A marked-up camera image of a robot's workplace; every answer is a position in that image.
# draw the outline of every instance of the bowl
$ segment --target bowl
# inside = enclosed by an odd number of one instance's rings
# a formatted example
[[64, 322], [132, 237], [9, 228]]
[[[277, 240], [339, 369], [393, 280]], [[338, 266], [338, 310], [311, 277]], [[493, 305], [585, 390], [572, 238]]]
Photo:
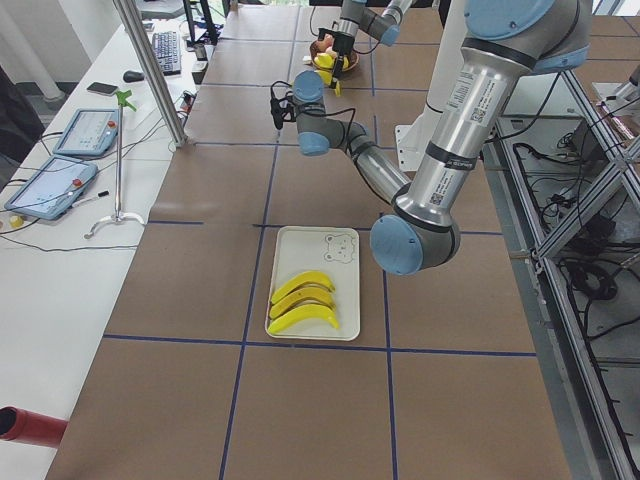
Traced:
[[[330, 72], [331, 69], [330, 68], [322, 68], [319, 67], [318, 65], [316, 65], [316, 62], [314, 62], [316, 56], [319, 53], [323, 53], [319, 48], [318, 48], [318, 44], [316, 42], [311, 42], [311, 46], [309, 47], [309, 53], [311, 53], [311, 64], [317, 68], [318, 70], [325, 70], [327, 72]], [[343, 69], [343, 72], [348, 72], [350, 70], [353, 70], [354, 68], [356, 68], [356, 66], [358, 65], [358, 62], [360, 61], [360, 56], [354, 52], [351, 51], [351, 54], [349, 55], [349, 66], [345, 69]]]

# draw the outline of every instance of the blue joint cap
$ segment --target blue joint cap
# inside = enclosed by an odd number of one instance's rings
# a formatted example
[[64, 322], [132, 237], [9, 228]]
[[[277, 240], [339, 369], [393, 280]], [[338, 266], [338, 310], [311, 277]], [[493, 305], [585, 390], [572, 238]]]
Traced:
[[307, 157], [324, 155], [329, 151], [329, 139], [316, 132], [301, 132], [298, 134], [300, 152]]
[[369, 244], [376, 262], [386, 272], [411, 275], [422, 267], [420, 238], [400, 217], [385, 215], [374, 223]]
[[544, 75], [545, 73], [563, 72], [564, 70], [577, 68], [587, 61], [588, 53], [589, 46], [587, 45], [573, 52], [538, 60], [536, 66], [533, 67], [531, 75]]
[[504, 40], [534, 25], [554, 3], [555, 0], [468, 0], [464, 16], [474, 37]]
[[293, 94], [303, 102], [317, 102], [322, 98], [324, 84], [320, 75], [312, 70], [299, 74], [293, 82]]
[[398, 27], [397, 25], [392, 25], [387, 29], [386, 32], [382, 34], [380, 43], [386, 45], [387, 47], [390, 47], [396, 43], [398, 35], [400, 35], [400, 27]]

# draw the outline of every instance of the yellow object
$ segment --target yellow object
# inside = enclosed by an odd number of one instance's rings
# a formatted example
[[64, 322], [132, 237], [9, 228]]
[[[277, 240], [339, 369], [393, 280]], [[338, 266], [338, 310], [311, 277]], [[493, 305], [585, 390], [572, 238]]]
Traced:
[[[336, 59], [332, 55], [324, 52], [317, 54], [313, 59], [313, 63], [315, 64], [315, 66], [324, 70], [333, 70], [333, 64], [335, 61]], [[349, 68], [349, 59], [347, 57], [344, 57], [342, 62], [342, 70], [344, 71], [347, 68]]]
[[325, 70], [331, 70], [333, 68], [333, 57], [328, 53], [319, 53], [313, 59], [313, 63], [318, 68], [324, 68]]
[[333, 310], [324, 305], [309, 304], [296, 307], [293, 310], [289, 310], [281, 317], [278, 317], [271, 322], [267, 328], [267, 332], [275, 335], [286, 328], [309, 318], [322, 319], [336, 330], [340, 328], [340, 324], [338, 323], [338, 319], [336, 318], [336, 314]]
[[278, 288], [271, 296], [271, 303], [272, 304], [278, 303], [280, 300], [282, 300], [284, 297], [289, 295], [289, 293], [293, 292], [294, 290], [310, 284], [320, 285], [326, 288], [327, 290], [329, 290], [330, 292], [333, 292], [335, 290], [335, 287], [333, 286], [331, 279], [326, 273], [321, 272], [319, 270], [307, 270], [306, 272], [302, 272], [296, 275], [295, 277], [293, 277], [292, 279], [286, 281], [284, 285]]
[[[331, 80], [333, 79], [333, 77], [331, 76], [331, 72], [327, 72], [325, 70], [316, 70], [316, 73], [322, 79], [322, 83], [324, 83], [327, 86], [331, 85]], [[334, 92], [336, 92], [336, 97], [340, 96], [342, 92], [342, 90], [340, 89], [340, 80], [336, 82], [336, 88]]]
[[302, 302], [314, 302], [314, 304], [324, 305], [332, 310], [335, 307], [333, 298], [326, 289], [313, 286], [303, 287], [298, 290], [294, 290], [278, 303], [273, 305], [271, 310], [269, 310], [269, 318], [278, 318], [292, 308], [297, 307]]
[[20, 228], [24, 225], [24, 218], [19, 215], [12, 215], [9, 218], [9, 225], [11, 225], [12, 228]]

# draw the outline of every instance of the smartphone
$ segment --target smartphone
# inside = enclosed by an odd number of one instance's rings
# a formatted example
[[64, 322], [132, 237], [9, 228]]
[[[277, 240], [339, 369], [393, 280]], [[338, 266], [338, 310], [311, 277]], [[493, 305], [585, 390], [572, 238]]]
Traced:
[[99, 93], [100, 95], [107, 95], [110, 97], [118, 91], [118, 87], [115, 85], [109, 85], [106, 83], [93, 82], [87, 87], [88, 92]]

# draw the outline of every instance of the pen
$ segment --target pen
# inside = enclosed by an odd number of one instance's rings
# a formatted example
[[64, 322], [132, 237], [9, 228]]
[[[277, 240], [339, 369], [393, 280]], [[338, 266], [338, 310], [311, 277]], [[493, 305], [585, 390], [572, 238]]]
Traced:
[[109, 190], [105, 190], [104, 192], [100, 192], [95, 197], [83, 198], [82, 200], [78, 200], [77, 202], [74, 202], [73, 204], [71, 204], [71, 208], [78, 207], [78, 206], [82, 205], [83, 203], [93, 202], [94, 200], [97, 200], [97, 199], [102, 198], [102, 197], [106, 197], [107, 195], [109, 195]]

